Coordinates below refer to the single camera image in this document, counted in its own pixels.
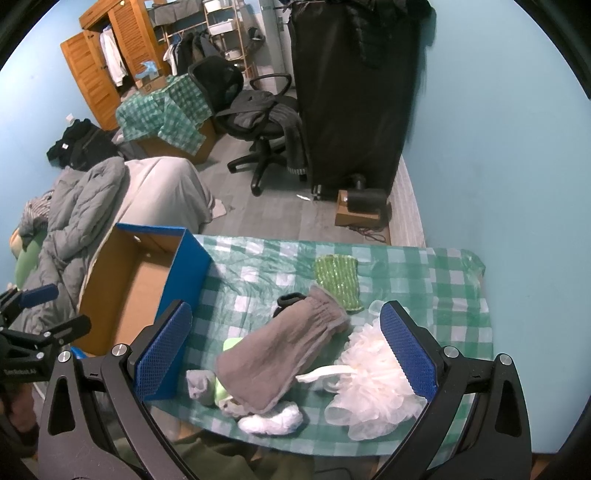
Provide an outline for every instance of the chair backrest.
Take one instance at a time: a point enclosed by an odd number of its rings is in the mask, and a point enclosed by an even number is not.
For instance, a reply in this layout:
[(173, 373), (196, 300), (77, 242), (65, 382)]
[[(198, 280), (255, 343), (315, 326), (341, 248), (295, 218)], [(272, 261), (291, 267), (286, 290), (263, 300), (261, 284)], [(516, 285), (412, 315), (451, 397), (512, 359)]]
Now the chair backrest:
[(191, 80), (200, 88), (213, 113), (229, 108), (244, 87), (242, 72), (217, 56), (205, 57), (189, 67)]

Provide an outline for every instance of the wooden closet door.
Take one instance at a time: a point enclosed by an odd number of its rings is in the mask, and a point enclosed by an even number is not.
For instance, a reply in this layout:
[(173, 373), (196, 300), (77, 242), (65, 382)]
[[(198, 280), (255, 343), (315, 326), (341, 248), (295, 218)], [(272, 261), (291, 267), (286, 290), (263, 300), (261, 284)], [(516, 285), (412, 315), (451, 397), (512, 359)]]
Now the wooden closet door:
[(98, 33), (83, 31), (62, 43), (74, 80), (103, 130), (117, 128), (115, 110), (121, 100), (105, 65)]
[(154, 60), (158, 69), (163, 68), (160, 49), (157, 48), (143, 0), (123, 0), (116, 4), (109, 10), (109, 20), (130, 74), (135, 77), (142, 72), (144, 66), (141, 63), (146, 60)]

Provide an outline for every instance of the wooden wardrobe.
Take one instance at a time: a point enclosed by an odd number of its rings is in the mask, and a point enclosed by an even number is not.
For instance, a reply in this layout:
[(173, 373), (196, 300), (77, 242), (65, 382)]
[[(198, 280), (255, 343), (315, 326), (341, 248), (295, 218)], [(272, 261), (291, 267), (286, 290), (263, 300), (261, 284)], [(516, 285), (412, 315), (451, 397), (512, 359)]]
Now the wooden wardrobe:
[(115, 110), (121, 103), (100, 47), (100, 34), (106, 24), (113, 27), (128, 73), (134, 77), (153, 60), (158, 69), (169, 73), (162, 60), (166, 43), (158, 44), (144, 0), (98, 0), (80, 17), (82, 32), (61, 44), (61, 50), (86, 103), (100, 127), (117, 128)]

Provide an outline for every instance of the green checkered tablecloth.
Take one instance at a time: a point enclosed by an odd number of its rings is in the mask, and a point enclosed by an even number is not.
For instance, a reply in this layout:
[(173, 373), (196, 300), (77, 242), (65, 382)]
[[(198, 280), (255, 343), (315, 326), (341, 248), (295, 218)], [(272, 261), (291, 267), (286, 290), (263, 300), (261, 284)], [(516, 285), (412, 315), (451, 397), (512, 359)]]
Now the green checkered tablecloth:
[(168, 77), (168, 85), (148, 95), (134, 93), (115, 112), (126, 140), (160, 137), (195, 155), (205, 141), (199, 132), (211, 115), (201, 90), (188, 74)]
[[(314, 281), (314, 260), (326, 254), (353, 255), (359, 261), (360, 299), (365, 309), (351, 316), (353, 325), (373, 318), (367, 311), (372, 301), (398, 300), (440, 344), (453, 345), (466, 356), (492, 359), (492, 328), (479, 282), (484, 265), (469, 251), (201, 235), (197, 239), (212, 256), (213, 264), (194, 313), (183, 370), (213, 369), (224, 340), (245, 336), (269, 321), (280, 295), (307, 292)], [(332, 364), (347, 337), (348, 333), (335, 336), (310, 370)], [(408, 421), (387, 436), (354, 442), (346, 428), (324, 420), (324, 409), (333, 394), (314, 384), (295, 385), (287, 398), (300, 406), (305, 421), (286, 437), (243, 433), (236, 421), (218, 409), (189, 399), (184, 375), (179, 378), (177, 397), (155, 404), (226, 437), (310, 455), (390, 455), (412, 426)], [(445, 460), (455, 445), (470, 402), (465, 396), (436, 460)]]

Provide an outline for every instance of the brown mitten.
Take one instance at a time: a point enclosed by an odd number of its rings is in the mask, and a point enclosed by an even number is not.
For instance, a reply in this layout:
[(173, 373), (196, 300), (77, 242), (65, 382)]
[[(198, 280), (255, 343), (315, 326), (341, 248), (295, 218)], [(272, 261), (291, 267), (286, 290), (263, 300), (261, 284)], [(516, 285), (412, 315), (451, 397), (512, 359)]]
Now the brown mitten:
[(289, 390), (333, 334), (349, 324), (345, 310), (320, 287), (285, 308), (264, 327), (222, 352), (216, 375), (234, 400), (253, 413), (266, 413)]

